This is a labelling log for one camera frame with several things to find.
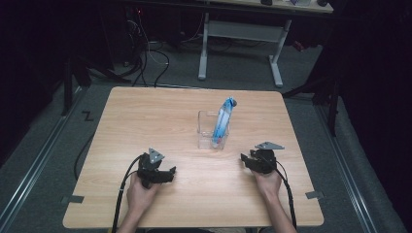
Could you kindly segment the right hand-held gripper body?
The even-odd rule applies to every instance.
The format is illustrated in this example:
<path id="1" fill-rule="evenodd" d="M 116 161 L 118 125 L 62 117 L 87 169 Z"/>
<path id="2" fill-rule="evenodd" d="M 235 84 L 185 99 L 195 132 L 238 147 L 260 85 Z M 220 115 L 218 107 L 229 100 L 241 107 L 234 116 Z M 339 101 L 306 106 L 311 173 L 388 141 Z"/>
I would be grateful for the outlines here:
<path id="1" fill-rule="evenodd" d="M 264 142 L 256 145 L 256 149 L 251 150 L 253 159 L 250 162 L 250 169 L 262 174 L 269 174 L 276 170 L 277 159 L 274 150 L 283 149 L 283 146 L 271 142 Z"/>

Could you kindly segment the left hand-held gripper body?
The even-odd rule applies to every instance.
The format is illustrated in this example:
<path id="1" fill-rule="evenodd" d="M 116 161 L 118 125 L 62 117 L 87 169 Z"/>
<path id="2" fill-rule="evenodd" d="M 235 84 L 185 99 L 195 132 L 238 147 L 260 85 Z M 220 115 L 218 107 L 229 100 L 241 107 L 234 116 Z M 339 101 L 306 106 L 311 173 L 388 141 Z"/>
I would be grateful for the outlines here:
<path id="1" fill-rule="evenodd" d="M 153 148 L 149 148 L 149 152 L 141 155 L 137 176 L 140 178 L 143 187 L 149 188 L 152 183 L 155 183 L 155 177 L 157 176 L 168 176 L 165 171 L 158 170 L 163 158 L 164 155 Z"/>

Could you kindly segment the blue white toothpaste tube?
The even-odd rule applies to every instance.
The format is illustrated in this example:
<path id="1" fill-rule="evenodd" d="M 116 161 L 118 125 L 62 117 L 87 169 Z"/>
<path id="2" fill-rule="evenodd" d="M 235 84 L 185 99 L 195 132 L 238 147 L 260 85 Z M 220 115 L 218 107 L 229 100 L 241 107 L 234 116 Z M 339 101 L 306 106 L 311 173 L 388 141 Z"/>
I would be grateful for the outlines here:
<path id="1" fill-rule="evenodd" d="M 227 131 L 227 127 L 229 126 L 229 121 L 230 121 L 231 114 L 234 108 L 232 107 L 233 99 L 234 99 L 233 97 L 228 97 L 223 102 L 222 106 L 220 107 L 218 111 L 218 117 L 217 117 L 217 121 L 215 124 L 214 132 L 212 134 L 212 139 L 211 139 L 212 147 L 215 149 L 217 149 L 223 144 L 226 131 Z"/>

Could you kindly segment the clear plastic container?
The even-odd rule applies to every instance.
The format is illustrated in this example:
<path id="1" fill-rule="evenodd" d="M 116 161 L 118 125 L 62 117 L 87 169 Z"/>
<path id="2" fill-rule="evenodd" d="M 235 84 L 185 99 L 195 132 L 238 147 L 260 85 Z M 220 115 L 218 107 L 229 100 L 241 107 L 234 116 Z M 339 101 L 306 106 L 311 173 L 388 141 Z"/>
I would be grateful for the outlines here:
<path id="1" fill-rule="evenodd" d="M 214 132 L 218 122 L 217 112 L 199 111 L 197 119 L 198 147 L 203 150 L 222 150 L 229 135 L 229 124 L 225 126 L 223 136 L 214 140 Z"/>

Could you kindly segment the person's right hand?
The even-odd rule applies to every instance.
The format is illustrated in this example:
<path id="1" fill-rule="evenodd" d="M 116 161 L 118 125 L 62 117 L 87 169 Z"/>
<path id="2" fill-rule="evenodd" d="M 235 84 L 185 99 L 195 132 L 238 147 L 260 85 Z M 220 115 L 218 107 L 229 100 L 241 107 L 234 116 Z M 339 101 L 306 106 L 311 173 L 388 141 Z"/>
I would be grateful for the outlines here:
<path id="1" fill-rule="evenodd" d="M 279 197 L 282 179 L 277 172 L 273 171 L 269 174 L 262 174 L 253 171 L 253 174 L 257 181 L 257 188 L 265 199 Z"/>

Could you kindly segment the person's left hand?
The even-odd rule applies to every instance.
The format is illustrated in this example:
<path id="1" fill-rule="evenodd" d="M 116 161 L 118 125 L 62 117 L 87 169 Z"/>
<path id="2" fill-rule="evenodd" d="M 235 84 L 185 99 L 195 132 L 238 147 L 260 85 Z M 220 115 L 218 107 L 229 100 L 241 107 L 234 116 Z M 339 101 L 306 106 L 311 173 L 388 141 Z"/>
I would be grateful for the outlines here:
<path id="1" fill-rule="evenodd" d="M 155 195 L 160 188 L 158 183 L 149 188 L 143 187 L 140 178 L 133 175 L 127 190 L 128 209 L 132 213 L 145 212 L 153 203 Z"/>

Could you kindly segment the black metal stand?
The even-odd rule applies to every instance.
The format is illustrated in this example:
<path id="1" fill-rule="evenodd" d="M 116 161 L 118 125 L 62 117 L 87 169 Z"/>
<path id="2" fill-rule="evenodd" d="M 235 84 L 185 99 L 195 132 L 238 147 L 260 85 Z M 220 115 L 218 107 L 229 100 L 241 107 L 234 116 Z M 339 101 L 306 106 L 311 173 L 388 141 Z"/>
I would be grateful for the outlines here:
<path id="1" fill-rule="evenodd" d="M 96 70 L 109 80 L 119 83 L 128 83 L 128 80 L 122 78 L 120 75 L 109 71 L 103 66 L 98 65 L 97 63 L 94 63 L 91 60 L 86 59 L 85 57 L 70 56 L 64 64 L 64 98 L 62 112 L 64 116 L 67 116 L 69 114 L 69 111 L 73 106 L 73 80 L 77 81 L 79 87 L 89 88 L 91 86 L 91 77 L 88 72 L 89 68 Z"/>
<path id="2" fill-rule="evenodd" d="M 338 114 L 340 79 L 334 77 L 323 77 L 314 81 L 309 81 L 293 90 L 282 94 L 284 98 L 291 98 L 298 93 L 313 93 L 312 103 L 314 105 L 327 105 L 326 128 L 335 137 L 335 122 Z"/>

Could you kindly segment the white-legged background desk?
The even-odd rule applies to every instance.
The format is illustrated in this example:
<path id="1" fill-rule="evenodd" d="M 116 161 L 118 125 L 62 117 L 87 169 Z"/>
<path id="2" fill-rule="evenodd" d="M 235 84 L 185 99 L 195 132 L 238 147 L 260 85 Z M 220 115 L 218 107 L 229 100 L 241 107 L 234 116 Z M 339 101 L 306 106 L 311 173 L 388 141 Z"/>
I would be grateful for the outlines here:
<path id="1" fill-rule="evenodd" d="M 247 7 L 263 7 L 265 10 L 286 10 L 292 13 L 332 14 L 333 8 L 328 0 L 205 0 L 205 4 L 222 3 Z M 275 43 L 274 53 L 268 56 L 272 77 L 277 87 L 283 86 L 278 59 L 290 31 L 292 21 L 287 19 L 283 26 L 250 24 L 246 22 L 230 22 L 209 19 L 203 16 L 202 51 L 199 60 L 198 78 L 204 81 L 207 77 L 208 39 L 210 37 L 240 39 L 257 42 Z"/>

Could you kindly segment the metal floor rail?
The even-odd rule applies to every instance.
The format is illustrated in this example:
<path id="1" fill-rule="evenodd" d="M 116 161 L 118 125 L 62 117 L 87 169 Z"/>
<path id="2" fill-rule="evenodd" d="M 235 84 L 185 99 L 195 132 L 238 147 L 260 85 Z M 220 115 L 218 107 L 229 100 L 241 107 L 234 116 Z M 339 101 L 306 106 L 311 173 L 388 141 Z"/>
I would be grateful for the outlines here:
<path id="1" fill-rule="evenodd" d="M 326 122 L 327 116 L 324 108 L 315 106 L 314 109 L 321 121 L 323 129 L 326 132 L 327 139 L 332 147 L 333 154 L 337 163 L 337 168 L 351 200 L 352 206 L 356 212 L 363 233 L 378 233 L 376 225 L 369 213 L 360 189 L 345 159 L 343 150 L 340 148 L 337 138 L 331 134 L 328 128 Z"/>
<path id="2" fill-rule="evenodd" d="M 44 142 L 35 159 L 31 163 L 28 171 L 24 177 L 18 183 L 18 187 L 13 193 L 7 206 L 0 214 L 0 233 L 7 233 L 21 206 L 23 205 L 26 197 L 29 195 L 32 187 L 37 182 L 42 171 L 44 170 L 47 162 L 51 157 L 52 148 L 55 145 L 58 137 L 61 135 L 69 117 L 73 113 L 73 109 L 78 105 L 79 101 L 84 97 L 86 93 L 85 87 L 77 87 L 74 92 L 72 106 L 67 110 L 64 115 L 58 118 L 55 126 L 53 127 L 51 133 L 49 134 L 47 140 Z"/>

